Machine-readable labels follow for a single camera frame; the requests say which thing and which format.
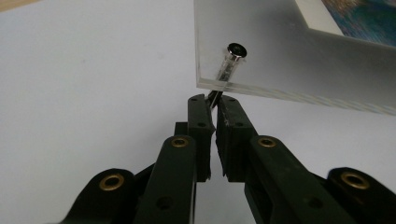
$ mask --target white table surface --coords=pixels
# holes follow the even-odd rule
[[[96,174],[155,162],[196,88],[193,2],[40,1],[0,13],[0,223],[56,223]],[[396,118],[230,94],[313,173],[396,190]],[[243,184],[198,184],[196,223],[254,223]]]

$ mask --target transparent plastic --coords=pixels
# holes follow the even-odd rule
[[[194,4],[198,87],[396,115],[396,48],[311,29],[295,0]],[[230,43],[247,57],[219,81]]]

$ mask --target white background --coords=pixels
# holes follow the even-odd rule
[[[40,1],[0,14],[0,223],[61,221],[88,181],[155,162],[196,87],[193,2]],[[393,191],[396,118],[236,95],[313,173]],[[196,223],[254,223],[242,184],[198,185]]]

